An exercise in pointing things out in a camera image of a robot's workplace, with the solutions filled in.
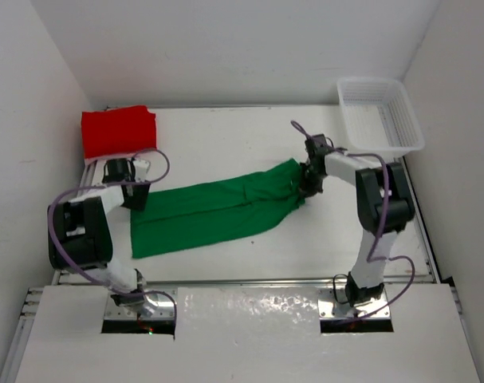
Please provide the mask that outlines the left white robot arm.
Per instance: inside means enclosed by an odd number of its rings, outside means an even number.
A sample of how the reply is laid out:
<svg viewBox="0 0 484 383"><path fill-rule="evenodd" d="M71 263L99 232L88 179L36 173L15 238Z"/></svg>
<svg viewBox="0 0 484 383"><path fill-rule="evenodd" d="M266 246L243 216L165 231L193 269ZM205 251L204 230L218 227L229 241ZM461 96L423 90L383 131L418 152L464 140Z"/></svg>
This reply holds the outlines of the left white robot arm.
<svg viewBox="0 0 484 383"><path fill-rule="evenodd" d="M117 306L133 311L141 310L146 301L143 277L114 255L107 215L118 207L131 211L145 208L150 167L149 161L135 157L107 160L97 188L58 203L53 211L55 236L68 257L108 288Z"/></svg>

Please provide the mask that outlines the pink t shirt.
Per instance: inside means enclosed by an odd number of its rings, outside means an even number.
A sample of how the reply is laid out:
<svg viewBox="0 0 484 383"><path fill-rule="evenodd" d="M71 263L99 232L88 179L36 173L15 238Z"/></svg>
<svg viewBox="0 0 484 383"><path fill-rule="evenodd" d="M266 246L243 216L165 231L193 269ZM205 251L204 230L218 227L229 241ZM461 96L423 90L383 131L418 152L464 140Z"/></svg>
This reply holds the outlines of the pink t shirt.
<svg viewBox="0 0 484 383"><path fill-rule="evenodd" d="M90 164L94 164L99 160L105 160L105 156L97 156L97 157L91 157L91 158L85 158L85 166L89 166Z"/></svg>

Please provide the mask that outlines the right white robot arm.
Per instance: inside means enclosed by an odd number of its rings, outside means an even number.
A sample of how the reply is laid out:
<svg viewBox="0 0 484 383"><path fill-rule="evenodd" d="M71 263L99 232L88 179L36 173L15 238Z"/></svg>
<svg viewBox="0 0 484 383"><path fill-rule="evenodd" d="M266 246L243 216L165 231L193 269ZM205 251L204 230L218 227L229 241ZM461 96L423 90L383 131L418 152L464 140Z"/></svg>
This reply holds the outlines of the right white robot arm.
<svg viewBox="0 0 484 383"><path fill-rule="evenodd" d="M415 217L415 205L398 162L388 163L375 153L350 153L330 145L323 134L308 135L308 155L301 164L299 191L309 198L323 192L331 176L356 189L356 212L363 237L356 262L344 286L350 306L379 298L384 290L384 269L399 233Z"/></svg>

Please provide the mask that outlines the green t shirt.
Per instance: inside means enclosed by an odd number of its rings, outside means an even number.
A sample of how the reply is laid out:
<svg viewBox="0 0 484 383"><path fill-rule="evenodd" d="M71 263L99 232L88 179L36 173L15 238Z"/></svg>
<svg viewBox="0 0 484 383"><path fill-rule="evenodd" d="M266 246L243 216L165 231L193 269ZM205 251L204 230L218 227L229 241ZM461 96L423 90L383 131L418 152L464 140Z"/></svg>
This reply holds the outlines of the green t shirt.
<svg viewBox="0 0 484 383"><path fill-rule="evenodd" d="M154 191L130 218L132 257L259 235L279 225L304 202L301 165L287 160L264 171L184 188Z"/></svg>

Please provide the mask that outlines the red t shirt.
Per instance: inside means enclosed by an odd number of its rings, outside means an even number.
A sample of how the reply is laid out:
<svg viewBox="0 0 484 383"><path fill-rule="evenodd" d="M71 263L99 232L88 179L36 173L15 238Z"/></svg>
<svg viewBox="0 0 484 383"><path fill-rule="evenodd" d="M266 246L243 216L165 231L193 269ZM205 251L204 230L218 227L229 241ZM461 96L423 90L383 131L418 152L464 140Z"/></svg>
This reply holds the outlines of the red t shirt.
<svg viewBox="0 0 484 383"><path fill-rule="evenodd" d="M156 114L144 105L83 112L81 138L86 160L156 148Z"/></svg>

